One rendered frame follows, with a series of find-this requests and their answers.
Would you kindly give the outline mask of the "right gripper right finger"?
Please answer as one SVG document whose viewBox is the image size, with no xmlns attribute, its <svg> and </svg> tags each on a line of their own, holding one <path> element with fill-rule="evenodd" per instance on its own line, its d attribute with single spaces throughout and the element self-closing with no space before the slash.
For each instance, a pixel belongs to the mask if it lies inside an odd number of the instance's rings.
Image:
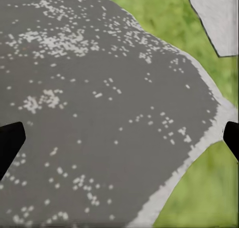
<svg viewBox="0 0 239 228">
<path fill-rule="evenodd" d="M 227 122 L 223 139 L 239 161 L 239 123 Z"/>
</svg>

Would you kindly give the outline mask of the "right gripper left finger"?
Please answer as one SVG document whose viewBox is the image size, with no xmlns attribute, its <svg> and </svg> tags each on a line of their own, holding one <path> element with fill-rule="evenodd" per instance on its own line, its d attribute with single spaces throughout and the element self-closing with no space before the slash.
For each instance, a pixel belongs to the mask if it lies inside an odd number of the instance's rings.
<svg viewBox="0 0 239 228">
<path fill-rule="evenodd" d="M 0 181 L 25 139 L 24 127 L 20 121 L 0 127 Z"/>
</svg>

